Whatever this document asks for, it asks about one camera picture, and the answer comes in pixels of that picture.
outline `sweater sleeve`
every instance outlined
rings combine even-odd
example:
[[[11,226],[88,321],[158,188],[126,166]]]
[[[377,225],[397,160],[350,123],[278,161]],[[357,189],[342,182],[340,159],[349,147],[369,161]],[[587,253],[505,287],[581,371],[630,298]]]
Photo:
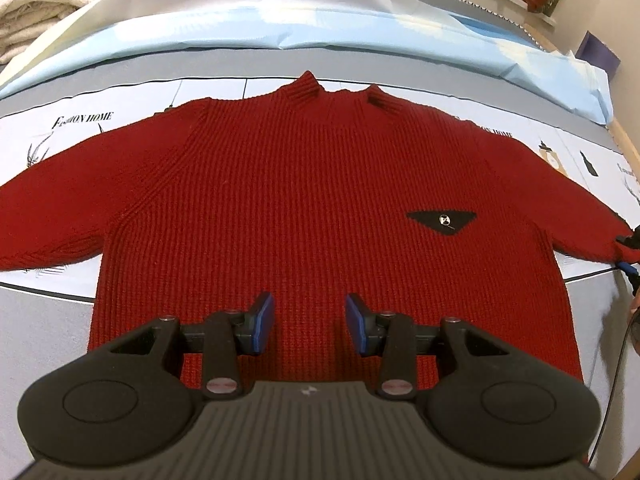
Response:
[[[640,251],[616,241],[631,229],[607,205],[552,168],[516,139],[489,133],[465,121],[472,136],[510,200],[546,232],[556,250],[594,262],[640,260]]]
[[[0,187],[0,270],[70,264],[102,250],[108,223],[138,198],[206,111],[189,102],[99,134]]]

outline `screw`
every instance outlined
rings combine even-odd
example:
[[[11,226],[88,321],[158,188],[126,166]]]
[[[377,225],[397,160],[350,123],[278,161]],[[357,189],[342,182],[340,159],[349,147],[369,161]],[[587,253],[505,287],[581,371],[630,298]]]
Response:
[[[237,389],[238,383],[230,377],[216,377],[207,381],[207,390],[212,394],[232,394]]]
[[[382,391],[387,395],[408,395],[413,389],[412,384],[404,379],[389,379],[382,383]]]

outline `sweater collar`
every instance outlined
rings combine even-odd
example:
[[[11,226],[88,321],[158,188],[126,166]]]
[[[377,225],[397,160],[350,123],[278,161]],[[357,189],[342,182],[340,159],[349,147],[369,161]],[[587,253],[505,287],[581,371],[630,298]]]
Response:
[[[281,87],[283,94],[293,104],[304,105],[319,100],[340,100],[342,103],[370,104],[392,113],[399,113],[404,100],[383,92],[377,85],[370,85],[360,91],[338,90],[328,92],[315,76],[306,71],[293,83]]]

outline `black cable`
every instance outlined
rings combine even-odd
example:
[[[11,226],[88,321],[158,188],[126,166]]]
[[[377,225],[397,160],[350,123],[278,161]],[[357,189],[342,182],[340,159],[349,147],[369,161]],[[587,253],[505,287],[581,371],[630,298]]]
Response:
[[[631,317],[629,324],[626,327],[625,337],[622,340],[622,348],[620,349],[620,355],[618,356],[618,364],[616,365],[616,373],[613,375],[613,382],[611,383],[611,391],[609,394],[609,402],[607,403],[607,409],[604,412],[604,418],[602,419],[602,425],[600,426],[600,431],[598,432],[598,437],[596,439],[596,443],[593,446],[593,451],[591,451],[591,456],[589,457],[589,461],[587,465],[591,465],[593,458],[596,456],[596,451],[598,450],[598,444],[600,444],[600,440],[602,439],[602,435],[604,434],[604,429],[607,425],[607,419],[609,418],[609,412],[611,411],[611,406],[613,405],[614,394],[616,393],[616,384],[618,382],[618,375],[620,374],[620,365],[622,364],[622,358],[625,355],[626,348],[626,339],[629,337],[629,333],[631,332],[631,328],[640,316],[640,308],[636,310],[636,312]]]

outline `purple box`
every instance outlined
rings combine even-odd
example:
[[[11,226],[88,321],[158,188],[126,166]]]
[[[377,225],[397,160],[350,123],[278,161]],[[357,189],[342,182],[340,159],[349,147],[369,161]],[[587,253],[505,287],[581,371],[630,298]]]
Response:
[[[620,66],[618,56],[590,32],[585,35],[575,57],[603,69],[607,73],[609,81],[613,79]]]

